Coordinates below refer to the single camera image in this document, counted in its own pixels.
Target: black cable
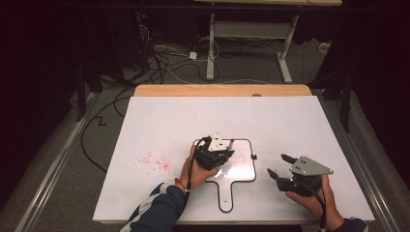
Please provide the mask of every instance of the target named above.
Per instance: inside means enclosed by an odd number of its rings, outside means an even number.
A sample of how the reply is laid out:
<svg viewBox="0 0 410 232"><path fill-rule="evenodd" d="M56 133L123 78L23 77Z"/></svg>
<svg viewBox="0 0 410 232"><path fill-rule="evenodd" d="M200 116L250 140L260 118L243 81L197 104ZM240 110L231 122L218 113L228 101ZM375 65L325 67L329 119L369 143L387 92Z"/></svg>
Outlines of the black cable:
<svg viewBox="0 0 410 232"><path fill-rule="evenodd" d="M177 62L177 63L168 64L168 66L179 65L179 64L182 64L182 63L187 62L187 61L191 61L191 59L185 59L185 60L183 60L183 61L179 61L179 62Z"/></svg>
<svg viewBox="0 0 410 232"><path fill-rule="evenodd" d="M317 201L319 201L320 206L322 207L322 219L320 220L320 225L319 225L319 232L322 232L322 230L325 228L325 224L326 224L326 220L327 220L327 213L326 213L326 198L325 198L325 191L322 188L322 192L323 192L323 201L322 199L320 199L320 196L314 192L314 190L312 190L308 185L306 185L303 182L297 182L298 184L301 184L302 186L304 186L307 190L309 190L314 197L316 197Z"/></svg>
<svg viewBox="0 0 410 232"><path fill-rule="evenodd" d="M221 38L221 39L223 39L225 41L228 41L228 42L232 42L234 44L238 44L238 45L243 44L245 46L250 46L250 48L248 48L248 49L245 48L243 50L254 50L254 49L257 49L257 48L266 48L274 42L274 40L267 39L267 40L263 40L263 42L259 45L253 45L252 43L260 43L260 41L230 41L230 40L227 40L227 39L224 39L224 38Z"/></svg>
<svg viewBox="0 0 410 232"><path fill-rule="evenodd" d="M195 155L196 151L198 150L199 144L204 140L204 138L199 139L199 141L196 143L195 148L193 149L192 153L192 159L190 160L190 163L188 164L188 184L187 184L187 192L185 193L185 204L184 204L184 209L188 204L188 200L190 199L190 186L191 186L191 177L192 177L192 169L193 169L193 162L195 161Z"/></svg>
<svg viewBox="0 0 410 232"><path fill-rule="evenodd" d="M80 141L81 141L81 149L82 149L82 152L84 153L84 156L85 156L85 158L87 158L89 161L91 161L91 163L93 163L94 165L96 165L102 172L104 172L104 173L106 173L106 169L105 168L103 168L102 166L100 166L98 163L96 163L95 161L93 161L93 159L91 159L90 158L90 156L87 154L87 152L85 151L85 146L84 146L84 134L85 134L85 132L87 131L87 129L88 129L88 127L90 126L90 124L91 124L91 122L93 122L93 120L95 119L95 118L97 118L98 117L98 115L101 113L101 112L103 112L105 109L107 109L109 106L111 106L112 104L114 104L114 103L116 103L116 102L118 102L118 101L122 101L122 100L125 100L125 99L129 99L130 97L124 97L124 98L121 98L121 99L118 99L118 100L116 100L116 101L112 101L112 102L110 102L109 104L107 104L106 106L104 106L97 114L95 114L94 116L93 116L93 118L91 118L91 120L90 121L88 121L88 123L86 124L86 126L84 127L84 130L82 131L82 133L81 133L81 139L80 139Z"/></svg>
<svg viewBox="0 0 410 232"><path fill-rule="evenodd" d="M148 64L144 64L144 66L141 68L141 70L139 71L139 73L135 74L133 77L131 77L129 79L129 81L134 81L139 79L140 77L142 77L145 73L148 72Z"/></svg>
<svg viewBox="0 0 410 232"><path fill-rule="evenodd" d="M125 92L127 92L129 89L131 89L131 87L123 89L119 94L117 94L117 96L115 96L115 99L114 99L114 109L115 109L115 111L116 111L121 117L123 117L123 118L126 117L126 115L120 113L120 111L119 111L118 108L117 108L116 102L117 102L118 98L120 98L120 96L123 95Z"/></svg>
<svg viewBox="0 0 410 232"><path fill-rule="evenodd" d="M198 70L198 76L199 76L199 78L202 79L202 77L201 77L201 69L200 69L199 66L196 65L196 64L185 64L185 65L182 65L182 66L180 66L180 67L178 67L178 68L175 68L175 69L173 69L173 70L170 70L170 71L171 71L171 72L174 72L174 71L176 71L176 70L179 70L179 69L183 68L184 66L195 66L195 67L197 68L197 70Z"/></svg>
<svg viewBox="0 0 410 232"><path fill-rule="evenodd" d="M158 70L160 71L160 79L161 79L160 84L163 84L163 75L162 75L161 61L160 61L160 59L159 59L157 56L153 56L153 57L154 57L154 60L157 62Z"/></svg>

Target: table leg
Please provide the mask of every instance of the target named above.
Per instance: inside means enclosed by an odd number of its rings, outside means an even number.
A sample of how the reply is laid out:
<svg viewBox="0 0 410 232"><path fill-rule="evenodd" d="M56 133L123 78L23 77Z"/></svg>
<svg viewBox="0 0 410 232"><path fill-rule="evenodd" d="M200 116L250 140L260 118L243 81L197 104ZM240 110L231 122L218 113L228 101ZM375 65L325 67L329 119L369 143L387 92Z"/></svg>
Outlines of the table leg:
<svg viewBox="0 0 410 232"><path fill-rule="evenodd" d="M292 22L290 23L289 28L286 33L283 51L278 52L277 54L283 80L287 84L292 83L292 77L290 76L289 70L287 68L285 58L286 58L287 51L289 50L290 43L292 42L292 37L293 37L293 33L295 32L296 23L298 22L298 18L299 18L298 15L293 16Z"/></svg>
<svg viewBox="0 0 410 232"><path fill-rule="evenodd" d="M209 80L214 79L214 62L215 62L215 52L214 52L214 38L215 38L215 14L211 14L210 20L210 30L209 30L209 54L208 54L208 65L206 69L206 78Z"/></svg>

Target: white tabletop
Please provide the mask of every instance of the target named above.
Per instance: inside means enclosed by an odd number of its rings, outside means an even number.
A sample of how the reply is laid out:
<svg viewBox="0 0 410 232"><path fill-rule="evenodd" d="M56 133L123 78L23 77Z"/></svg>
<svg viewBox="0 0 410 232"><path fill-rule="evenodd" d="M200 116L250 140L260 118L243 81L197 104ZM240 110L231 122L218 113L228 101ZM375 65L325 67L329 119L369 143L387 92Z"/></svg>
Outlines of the white tabletop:
<svg viewBox="0 0 410 232"><path fill-rule="evenodd" d="M194 190L180 223L311 222L266 171L292 176L280 154L307 156L332 168L331 185L342 216L374 219L316 97L134 97L93 220L125 222L154 187L179 177L193 140L215 132L250 141L257 155L256 179L232 185L229 213L219 208L215 183Z"/></svg>

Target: striped sleeve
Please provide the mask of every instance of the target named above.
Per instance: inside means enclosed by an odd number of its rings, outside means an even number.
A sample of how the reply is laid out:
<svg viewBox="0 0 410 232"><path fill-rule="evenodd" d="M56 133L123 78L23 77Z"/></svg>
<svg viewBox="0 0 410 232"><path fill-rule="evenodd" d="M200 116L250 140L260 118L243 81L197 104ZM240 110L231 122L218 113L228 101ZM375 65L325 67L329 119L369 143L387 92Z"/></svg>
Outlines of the striped sleeve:
<svg viewBox="0 0 410 232"><path fill-rule="evenodd" d="M344 223L336 229L334 232L367 232L367 223L360 219L352 217L350 219L345 219Z"/></svg>
<svg viewBox="0 0 410 232"><path fill-rule="evenodd" d="M136 208L120 232L172 231L184 211L184 202L184 194L178 187L162 183Z"/></svg>

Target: person's right hand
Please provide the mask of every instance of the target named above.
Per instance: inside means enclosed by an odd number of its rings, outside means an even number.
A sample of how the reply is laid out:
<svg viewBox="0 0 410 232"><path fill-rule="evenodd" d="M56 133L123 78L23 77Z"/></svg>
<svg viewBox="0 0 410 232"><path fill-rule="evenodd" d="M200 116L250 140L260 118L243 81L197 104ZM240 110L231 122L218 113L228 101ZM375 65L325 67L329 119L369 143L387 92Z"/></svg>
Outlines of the person's right hand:
<svg viewBox="0 0 410 232"><path fill-rule="evenodd" d="M201 166L199 166L199 164L196 162L196 160L193 157L193 152L195 150L195 146L192 145L190 147L190 156L185 160L184 166L182 168L181 171L181 181L182 183L185 185L185 187L188 185L188 169L189 169L189 165L191 160L193 159L193 164L192 164L192 176L190 179L191 182L191 186L190 189L197 189L200 186L202 186L205 181L210 178L213 177L215 175L218 174L218 172L220 171L219 167L214 167L212 170L208 171L204 168L202 168Z"/></svg>
<svg viewBox="0 0 410 232"><path fill-rule="evenodd" d="M317 192L322 200L323 192L326 196L326 226L329 230L333 231L338 229L344 223L344 219L337 210L335 195L331 189L328 175L322 175L322 188ZM322 218L322 206L316 197L304 197L292 191L287 191L286 196L307 208L308 212L316 219L320 220Z"/></svg>

